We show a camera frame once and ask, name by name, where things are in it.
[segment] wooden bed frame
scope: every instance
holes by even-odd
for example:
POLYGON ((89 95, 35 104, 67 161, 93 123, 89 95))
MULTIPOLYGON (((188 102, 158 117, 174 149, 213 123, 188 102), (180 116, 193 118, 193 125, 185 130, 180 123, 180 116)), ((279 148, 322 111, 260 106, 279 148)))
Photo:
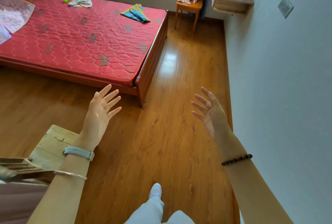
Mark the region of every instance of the wooden bed frame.
MULTIPOLYGON (((149 89, 152 80, 153 73, 156 69, 161 54, 161 50, 163 49, 164 42, 167 37, 167 27, 168 27, 168 13, 166 13, 164 19, 161 21, 161 26, 139 70, 139 73, 135 80, 135 84, 131 87, 126 87, 111 83, 112 90, 119 89, 121 93, 137 96, 139 100, 139 106, 142 108, 144 105, 145 96, 147 94, 147 91, 149 89)), ((52 70, 45 70, 43 68, 31 67, 30 65, 27 64, 16 63, 10 59, 0 59, 0 65, 32 73, 37 73, 40 75, 54 77, 62 80, 67 80, 75 83, 98 87, 98 88, 103 88, 107 84, 109 84, 108 82, 97 81, 88 78, 81 78, 67 73, 58 73, 52 70)))

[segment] silver bangle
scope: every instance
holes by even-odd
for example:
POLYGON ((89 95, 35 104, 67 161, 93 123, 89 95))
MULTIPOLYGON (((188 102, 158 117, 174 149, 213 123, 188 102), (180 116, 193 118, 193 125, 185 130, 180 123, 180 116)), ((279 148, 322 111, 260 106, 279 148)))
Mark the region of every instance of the silver bangle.
POLYGON ((68 173, 68 172, 58 171, 58 170, 55 170, 55 171, 54 171, 54 174, 68 175, 68 176, 73 176, 73 177, 77 177, 77 178, 84 179, 84 180, 87 180, 87 179, 88 179, 87 177, 84 177, 84 176, 79 175, 79 174, 68 173))

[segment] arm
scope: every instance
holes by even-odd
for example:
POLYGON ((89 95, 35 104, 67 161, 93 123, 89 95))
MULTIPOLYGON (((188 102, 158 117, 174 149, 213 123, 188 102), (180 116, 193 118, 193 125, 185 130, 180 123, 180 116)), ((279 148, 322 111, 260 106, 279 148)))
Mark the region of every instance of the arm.
MULTIPOLYGON (((93 151, 99 144, 110 118, 121 110, 121 107, 118 107, 108 113, 110 108, 121 99, 118 96, 112 100, 118 94, 118 90, 106 96, 110 89, 111 85, 108 85, 101 92, 95 93, 82 131, 73 146, 93 151)), ((60 170, 86 176, 88 168, 89 161, 86 158, 68 154, 60 170)), ((27 224, 74 223, 84 182, 84 179, 73 176, 55 175, 27 224)))
MULTIPOLYGON (((241 142, 231 131, 226 114, 217 98, 205 88, 202 87, 201 90, 209 100, 196 94, 195 98, 205 106, 195 102, 192 102, 192 105, 204 116, 195 111, 193 114, 203 122, 211 137, 214 138, 223 160, 247 154, 241 142)), ((230 164, 225 166, 225 169, 246 224, 293 224, 251 160, 230 164)))

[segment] bracelet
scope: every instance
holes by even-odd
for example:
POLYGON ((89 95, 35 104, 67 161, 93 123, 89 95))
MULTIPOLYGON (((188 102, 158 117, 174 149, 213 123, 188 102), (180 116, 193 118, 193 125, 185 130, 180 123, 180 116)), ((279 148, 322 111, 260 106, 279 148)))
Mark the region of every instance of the bracelet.
POLYGON ((239 158, 235 158, 235 159, 231 159, 231 160, 227 160, 225 162, 222 162, 222 166, 228 166, 232 163, 237 163, 238 161, 242 161, 242 160, 246 160, 246 159, 251 159, 252 155, 251 154, 246 154, 244 156, 241 156, 239 158))
POLYGON ((58 170, 55 170, 55 171, 54 171, 54 174, 68 175, 68 176, 73 176, 73 177, 77 177, 77 178, 84 179, 84 180, 87 180, 87 179, 88 179, 87 177, 84 177, 84 176, 79 175, 79 174, 68 173, 68 172, 58 171, 58 170))

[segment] white pants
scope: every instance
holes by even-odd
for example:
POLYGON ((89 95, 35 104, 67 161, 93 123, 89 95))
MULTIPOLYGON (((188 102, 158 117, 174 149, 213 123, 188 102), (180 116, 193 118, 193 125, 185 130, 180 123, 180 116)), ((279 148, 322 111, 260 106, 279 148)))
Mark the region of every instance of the white pants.
MULTIPOLYGON (((158 197, 152 197, 142 204, 126 221, 125 224, 160 224, 163 218, 162 202, 158 197)), ((195 224, 184 212, 176 211, 166 222, 168 224, 195 224)))

